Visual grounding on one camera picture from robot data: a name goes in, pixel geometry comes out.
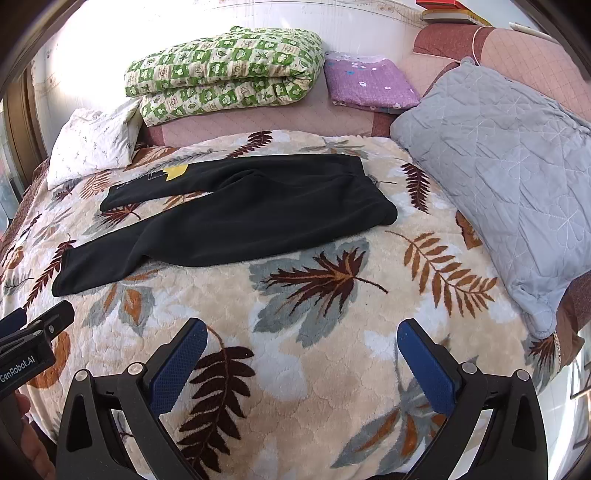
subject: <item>black pants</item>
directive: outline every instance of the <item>black pants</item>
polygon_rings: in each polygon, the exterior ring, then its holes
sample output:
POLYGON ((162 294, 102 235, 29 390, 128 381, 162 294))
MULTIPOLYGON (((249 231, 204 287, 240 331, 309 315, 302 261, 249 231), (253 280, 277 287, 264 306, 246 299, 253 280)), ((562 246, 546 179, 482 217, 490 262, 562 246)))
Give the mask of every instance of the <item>black pants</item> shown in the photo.
POLYGON ((147 258, 205 267, 311 248, 390 225, 396 207, 365 176, 359 157, 271 155, 205 161, 113 186, 101 211, 169 195, 209 195, 67 250, 58 297, 125 278, 147 258))

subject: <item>red book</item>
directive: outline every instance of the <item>red book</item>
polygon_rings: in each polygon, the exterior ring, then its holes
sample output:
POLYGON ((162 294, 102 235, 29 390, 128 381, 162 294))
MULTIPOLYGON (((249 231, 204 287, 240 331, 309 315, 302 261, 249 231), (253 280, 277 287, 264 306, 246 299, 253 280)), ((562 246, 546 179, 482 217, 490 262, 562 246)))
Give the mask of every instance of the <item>red book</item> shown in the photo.
POLYGON ((457 0, 417 0, 417 5, 427 10, 437 10, 440 8, 455 8, 456 10, 468 10, 457 0))

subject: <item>blue gripper pad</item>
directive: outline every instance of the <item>blue gripper pad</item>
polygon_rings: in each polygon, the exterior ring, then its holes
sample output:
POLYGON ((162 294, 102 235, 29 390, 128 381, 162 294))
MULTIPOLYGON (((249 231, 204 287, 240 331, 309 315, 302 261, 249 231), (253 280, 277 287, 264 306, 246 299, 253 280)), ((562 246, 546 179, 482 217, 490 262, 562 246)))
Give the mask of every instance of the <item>blue gripper pad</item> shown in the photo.
POLYGON ((23 309, 16 309, 0 320, 0 339, 20 330, 27 322, 27 314, 23 309))
POLYGON ((433 410, 449 417, 456 405, 453 382, 408 321, 398 326, 398 348, 433 410))
MULTIPOLYGON (((173 409, 174 403, 207 345, 205 323, 199 319, 190 319, 189 322, 192 320, 196 322, 180 339, 176 348, 168 354, 166 362, 150 382, 150 409, 156 416, 173 409)), ((183 335, 183 329, 177 336, 183 335)), ((175 343, 177 336, 169 345, 175 343)))

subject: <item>blanket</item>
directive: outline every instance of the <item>blanket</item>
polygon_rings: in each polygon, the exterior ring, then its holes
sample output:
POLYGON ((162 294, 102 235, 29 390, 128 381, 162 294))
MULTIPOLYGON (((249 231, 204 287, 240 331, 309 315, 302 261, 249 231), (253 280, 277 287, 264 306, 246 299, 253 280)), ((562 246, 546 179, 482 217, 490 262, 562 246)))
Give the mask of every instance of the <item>blanket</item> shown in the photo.
POLYGON ((306 95, 323 65, 314 32, 233 27, 132 62, 125 93, 143 96, 141 113, 151 127, 222 109, 288 105, 306 95))
MULTIPOLYGON (((149 262, 117 283, 65 297, 76 316, 54 340, 56 363, 23 388, 50 437, 78 369, 108 375, 146 361, 190 317, 207 324, 207 349, 160 418, 204 480, 407 471, 444 421, 397 351, 396 329, 408 317, 458 361, 501 375, 524 368, 538 391, 548 384, 560 365, 556 337, 528 335, 472 227, 387 138, 264 131, 144 149, 125 169, 51 192, 43 181, 1 261, 0 313, 22 306, 34 319, 61 300, 51 284, 65 250, 207 194, 101 212, 109 186, 176 164, 296 153, 359 156, 398 220, 274 258, 207 268, 149 262)), ((115 421, 147 475, 125 417, 116 412, 115 421)), ((479 424, 467 455, 484 429, 479 424)))

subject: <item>leaf pattern blanket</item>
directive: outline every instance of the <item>leaf pattern blanket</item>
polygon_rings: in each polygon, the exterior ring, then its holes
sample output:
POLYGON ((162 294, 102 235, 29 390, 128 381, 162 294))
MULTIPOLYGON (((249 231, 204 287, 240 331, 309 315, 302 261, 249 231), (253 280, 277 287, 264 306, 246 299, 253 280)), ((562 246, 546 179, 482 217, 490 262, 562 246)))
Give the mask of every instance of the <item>leaf pattern blanket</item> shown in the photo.
MULTIPOLYGON (((51 437, 78 369, 107 375, 146 361, 192 316, 207 324, 207 349, 161 420, 204 480, 362 480, 408 470, 444 422, 398 354, 396 329, 408 317, 458 361, 502 375, 525 368, 538 390, 547 385, 560 365, 554 336, 528 336, 474 230, 386 138, 233 135, 143 149, 124 170, 52 192, 42 183, 2 259, 2 315, 24 306, 33 319, 59 301, 50 287, 65 250, 207 194, 100 212, 110 185, 179 164, 306 152, 358 155, 396 204, 398 220, 251 262, 148 262, 117 283, 68 296, 76 317, 54 341, 57 361, 24 387, 51 437)), ((115 420, 138 471, 147 474, 123 415, 115 420)))

